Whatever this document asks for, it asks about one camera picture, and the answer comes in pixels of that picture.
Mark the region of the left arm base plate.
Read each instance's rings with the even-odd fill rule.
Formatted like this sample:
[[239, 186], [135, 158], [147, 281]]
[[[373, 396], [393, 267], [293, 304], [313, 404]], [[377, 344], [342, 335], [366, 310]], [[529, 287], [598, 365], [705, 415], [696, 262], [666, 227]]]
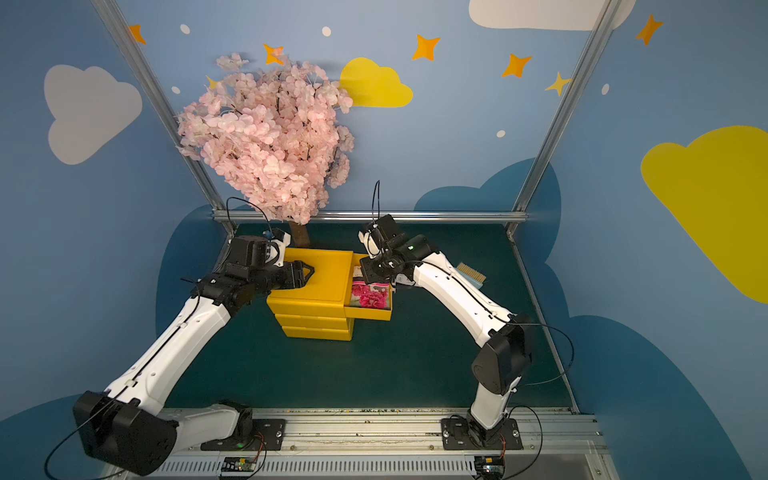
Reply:
[[247, 434], [232, 434], [225, 439], [213, 440], [212, 447], [219, 451], [280, 451], [286, 425], [285, 419], [254, 419]]

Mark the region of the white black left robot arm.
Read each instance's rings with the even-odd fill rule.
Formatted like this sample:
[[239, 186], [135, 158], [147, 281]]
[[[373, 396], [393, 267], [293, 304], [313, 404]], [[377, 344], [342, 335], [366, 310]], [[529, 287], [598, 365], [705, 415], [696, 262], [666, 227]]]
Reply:
[[304, 287], [314, 273], [288, 261], [288, 233], [234, 238], [223, 264], [197, 281], [176, 318], [103, 392], [87, 391], [73, 415], [84, 453], [136, 475], [156, 471], [173, 453], [197, 445], [248, 447], [251, 408], [223, 401], [188, 414], [164, 414], [182, 374], [239, 310], [275, 290]]

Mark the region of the pink hollyhock seed bag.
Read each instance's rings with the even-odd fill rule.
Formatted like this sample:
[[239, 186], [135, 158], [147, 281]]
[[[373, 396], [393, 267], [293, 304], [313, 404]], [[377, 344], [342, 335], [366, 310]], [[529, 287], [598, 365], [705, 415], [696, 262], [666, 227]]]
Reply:
[[352, 307], [389, 310], [390, 285], [366, 284], [362, 280], [354, 280], [351, 287], [350, 305]]

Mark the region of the yellow top drawer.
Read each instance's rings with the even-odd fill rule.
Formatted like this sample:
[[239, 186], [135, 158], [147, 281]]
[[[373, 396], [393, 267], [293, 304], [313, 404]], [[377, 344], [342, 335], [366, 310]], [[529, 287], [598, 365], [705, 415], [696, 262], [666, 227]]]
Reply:
[[350, 286], [344, 311], [347, 317], [361, 320], [390, 321], [393, 311], [393, 288], [387, 283], [367, 284], [360, 261], [363, 254], [354, 254], [350, 267]]

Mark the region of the yellow plastic drawer cabinet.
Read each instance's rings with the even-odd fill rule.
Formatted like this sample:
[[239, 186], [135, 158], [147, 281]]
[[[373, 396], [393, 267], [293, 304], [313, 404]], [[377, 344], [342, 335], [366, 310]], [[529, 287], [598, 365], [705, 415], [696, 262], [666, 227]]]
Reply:
[[306, 285], [276, 290], [267, 298], [283, 333], [289, 338], [349, 341], [354, 319], [345, 312], [351, 288], [351, 251], [289, 248], [287, 261], [314, 268]]

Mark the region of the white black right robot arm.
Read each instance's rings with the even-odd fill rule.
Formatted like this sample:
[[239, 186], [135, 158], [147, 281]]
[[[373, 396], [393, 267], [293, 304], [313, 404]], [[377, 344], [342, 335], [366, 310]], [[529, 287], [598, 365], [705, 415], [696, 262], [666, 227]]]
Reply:
[[533, 361], [528, 318], [482, 294], [425, 236], [408, 236], [390, 215], [365, 225], [358, 238], [367, 252], [360, 261], [366, 283], [424, 289], [469, 332], [479, 347], [471, 365], [478, 389], [469, 423], [480, 437], [496, 433], [509, 397]]

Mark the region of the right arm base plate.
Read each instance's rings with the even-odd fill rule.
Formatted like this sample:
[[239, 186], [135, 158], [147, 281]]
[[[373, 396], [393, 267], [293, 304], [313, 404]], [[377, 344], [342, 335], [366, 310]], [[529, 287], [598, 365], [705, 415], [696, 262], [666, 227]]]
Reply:
[[471, 418], [451, 415], [440, 420], [443, 448], [458, 450], [522, 450], [523, 442], [517, 422], [506, 418], [490, 430]]

